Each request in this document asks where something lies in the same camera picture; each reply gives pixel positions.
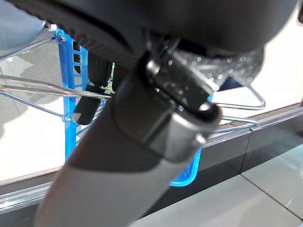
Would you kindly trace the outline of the left robot hand dark palm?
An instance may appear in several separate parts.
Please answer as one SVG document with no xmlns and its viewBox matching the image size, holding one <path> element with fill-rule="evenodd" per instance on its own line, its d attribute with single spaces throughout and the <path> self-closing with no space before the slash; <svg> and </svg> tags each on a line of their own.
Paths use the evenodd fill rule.
<svg viewBox="0 0 303 227">
<path fill-rule="evenodd" d="M 59 171 L 36 227 L 125 227 L 144 215 L 218 127 L 208 96 L 254 76 L 295 0 L 14 0 L 130 69 Z"/>
</svg>

